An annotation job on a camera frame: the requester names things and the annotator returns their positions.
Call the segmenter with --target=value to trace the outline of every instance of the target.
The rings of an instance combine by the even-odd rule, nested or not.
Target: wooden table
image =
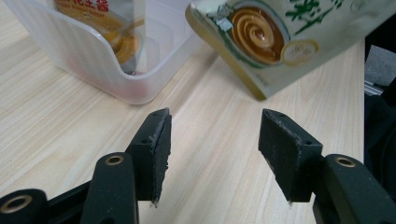
[[[258,150],[263,108],[289,115],[323,145],[362,161],[363,44],[258,102],[208,45],[157,98],[127,105],[54,66],[0,1],[0,196],[49,199],[124,151],[146,115],[169,107],[172,154],[158,208],[141,223],[313,223],[312,203],[285,200]]]

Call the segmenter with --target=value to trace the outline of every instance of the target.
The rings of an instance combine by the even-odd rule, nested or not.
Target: snack bag
[[[145,1],[54,0],[54,6],[101,34],[116,54],[124,73],[146,72]]]
[[[395,12],[394,0],[196,0],[186,18],[263,100]]]

